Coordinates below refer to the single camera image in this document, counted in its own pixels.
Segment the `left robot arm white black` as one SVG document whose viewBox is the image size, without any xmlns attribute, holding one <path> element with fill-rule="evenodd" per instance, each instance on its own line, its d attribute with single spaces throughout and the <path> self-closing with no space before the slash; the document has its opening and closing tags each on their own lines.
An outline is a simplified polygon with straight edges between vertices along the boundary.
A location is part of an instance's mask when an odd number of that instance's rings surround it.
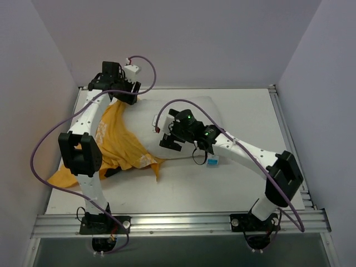
<svg viewBox="0 0 356 267">
<path fill-rule="evenodd" d="M 88 84 L 85 110 L 67 133 L 61 133 L 58 143 L 64 166 L 77 179 L 86 200 L 83 223 L 92 225 L 99 233 L 106 233 L 112 227 L 112 219 L 106 215 L 110 206 L 101 187 L 99 170 L 102 152 L 95 141 L 95 134 L 101 117 L 112 99 L 133 105 L 137 101 L 141 84 L 136 75 L 140 68 L 126 60 L 125 66 L 117 62 L 104 61 L 102 71 Z"/>
</svg>

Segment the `yellow Mickey Mouse pillowcase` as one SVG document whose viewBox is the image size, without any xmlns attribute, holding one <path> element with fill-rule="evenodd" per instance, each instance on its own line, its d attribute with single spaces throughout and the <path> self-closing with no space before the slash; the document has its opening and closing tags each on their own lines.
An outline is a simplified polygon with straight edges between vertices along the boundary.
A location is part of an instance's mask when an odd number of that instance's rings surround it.
<svg viewBox="0 0 356 267">
<path fill-rule="evenodd" d="M 154 156 L 138 140 L 137 135 L 130 132 L 124 123 L 123 115 L 128 104 L 121 101 L 109 105 L 102 115 L 95 141 L 102 152 L 102 165 L 99 170 L 100 179 L 109 177 L 107 171 L 121 169 L 144 169 L 151 167 L 156 180 L 160 179 L 160 165 L 165 161 Z"/>
</svg>

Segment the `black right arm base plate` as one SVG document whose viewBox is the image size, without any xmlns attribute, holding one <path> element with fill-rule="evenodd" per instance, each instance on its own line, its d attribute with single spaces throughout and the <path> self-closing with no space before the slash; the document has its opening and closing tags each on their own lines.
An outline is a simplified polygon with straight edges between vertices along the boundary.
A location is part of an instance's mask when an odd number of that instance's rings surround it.
<svg viewBox="0 0 356 267">
<path fill-rule="evenodd" d="M 279 217 L 272 213 L 266 220 L 259 220 L 252 213 L 230 214 L 232 232 L 271 232 L 280 230 Z"/>
</svg>

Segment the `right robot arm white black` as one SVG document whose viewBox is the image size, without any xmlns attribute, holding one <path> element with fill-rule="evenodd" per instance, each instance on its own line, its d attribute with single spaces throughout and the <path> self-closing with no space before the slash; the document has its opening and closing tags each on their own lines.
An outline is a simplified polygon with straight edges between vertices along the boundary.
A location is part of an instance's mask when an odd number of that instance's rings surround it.
<svg viewBox="0 0 356 267">
<path fill-rule="evenodd" d="M 265 179 L 264 195 L 247 215 L 247 223 L 252 229 L 261 229 L 277 208 L 288 207 L 304 181 L 291 152 L 278 154 L 255 147 L 216 124 L 205 125 L 198 121 L 189 109 L 170 109 L 165 119 L 157 117 L 155 131 L 164 134 L 161 147 L 181 151 L 181 145 L 188 142 L 206 154 L 235 161 Z"/>
</svg>

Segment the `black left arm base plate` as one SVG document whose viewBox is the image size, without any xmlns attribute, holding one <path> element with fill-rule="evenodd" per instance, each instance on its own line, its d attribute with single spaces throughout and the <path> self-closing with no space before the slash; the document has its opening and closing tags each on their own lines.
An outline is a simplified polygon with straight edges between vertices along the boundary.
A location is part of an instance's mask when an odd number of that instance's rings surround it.
<svg viewBox="0 0 356 267">
<path fill-rule="evenodd" d="M 81 219 L 79 234 L 81 235 L 103 235 L 103 234 L 124 234 L 125 229 L 130 231 L 130 216 L 114 216 L 123 227 L 105 214 L 85 214 Z"/>
</svg>

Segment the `white pillow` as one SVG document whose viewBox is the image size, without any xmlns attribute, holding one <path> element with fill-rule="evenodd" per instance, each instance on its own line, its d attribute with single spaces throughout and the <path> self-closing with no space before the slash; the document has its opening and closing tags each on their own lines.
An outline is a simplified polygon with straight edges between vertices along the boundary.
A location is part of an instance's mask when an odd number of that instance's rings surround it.
<svg viewBox="0 0 356 267">
<path fill-rule="evenodd" d="M 223 121 L 216 104 L 208 96 L 191 97 L 187 100 L 196 103 L 201 107 L 219 126 L 223 127 Z M 164 160 L 183 159 L 192 156 L 194 145 L 190 143 L 180 143 L 180 152 L 163 148 L 159 143 L 163 134 L 156 134 L 152 131 L 152 120 L 155 114 L 168 102 L 168 100 L 142 99 L 132 106 L 128 106 L 123 118 L 125 126 L 133 134 L 137 135 L 138 140 L 154 156 Z M 211 125 L 211 121 L 195 106 L 186 102 L 175 102 L 170 104 L 165 110 L 169 112 L 172 108 L 177 111 L 190 109 L 198 121 L 204 125 Z"/>
</svg>

